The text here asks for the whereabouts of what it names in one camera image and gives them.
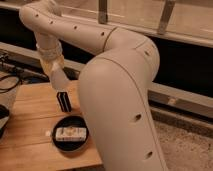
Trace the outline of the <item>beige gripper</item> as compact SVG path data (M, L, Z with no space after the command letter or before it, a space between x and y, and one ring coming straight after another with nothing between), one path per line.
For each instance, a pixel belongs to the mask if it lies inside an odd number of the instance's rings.
M71 112L72 106L69 100L67 92L63 92L67 89L69 79L64 72L64 56L61 55L55 59L41 59L41 66L44 73L48 76L52 88L57 93L57 100L60 104L62 112Z

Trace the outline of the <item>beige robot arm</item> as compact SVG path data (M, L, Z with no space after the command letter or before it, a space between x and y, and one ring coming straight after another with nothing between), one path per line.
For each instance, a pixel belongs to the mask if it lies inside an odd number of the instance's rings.
M153 41L119 27L64 18L54 0L24 5L19 17L34 32L54 89L68 84L63 41L94 55L80 72L78 97L106 171L169 171L148 104L160 63Z

